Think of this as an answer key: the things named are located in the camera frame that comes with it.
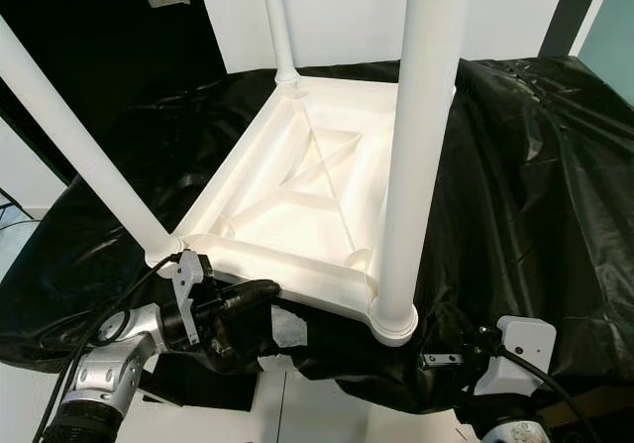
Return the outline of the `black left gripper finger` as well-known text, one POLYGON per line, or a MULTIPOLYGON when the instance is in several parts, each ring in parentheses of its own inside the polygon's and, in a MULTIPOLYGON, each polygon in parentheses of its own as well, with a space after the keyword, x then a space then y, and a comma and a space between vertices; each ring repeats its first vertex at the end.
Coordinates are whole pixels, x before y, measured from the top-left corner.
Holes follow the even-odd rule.
POLYGON ((223 311, 248 311, 258 304, 267 304, 281 293, 279 283, 271 279, 240 281, 225 289, 223 311))

